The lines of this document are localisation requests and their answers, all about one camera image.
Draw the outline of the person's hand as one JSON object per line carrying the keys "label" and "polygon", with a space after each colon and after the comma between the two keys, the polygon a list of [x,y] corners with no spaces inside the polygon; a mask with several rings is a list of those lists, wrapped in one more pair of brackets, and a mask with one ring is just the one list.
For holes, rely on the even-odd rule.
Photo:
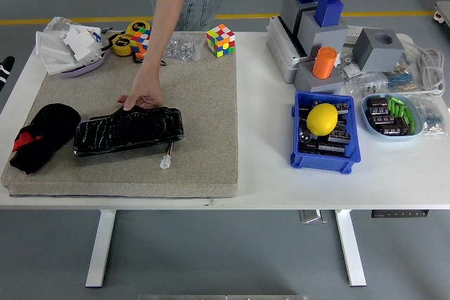
{"label": "person's hand", "polygon": [[129,95],[121,95],[117,102],[124,110],[131,110],[134,106],[143,109],[162,107],[164,103],[160,86],[159,67],[146,68],[144,66],[137,72]]}

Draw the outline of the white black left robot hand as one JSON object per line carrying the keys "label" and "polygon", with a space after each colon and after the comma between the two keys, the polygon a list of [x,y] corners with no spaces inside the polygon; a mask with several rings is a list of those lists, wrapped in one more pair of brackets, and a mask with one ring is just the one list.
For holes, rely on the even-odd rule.
{"label": "white black left robot hand", "polygon": [[0,62],[0,91],[5,87],[14,64],[15,58],[13,56],[7,56]]}

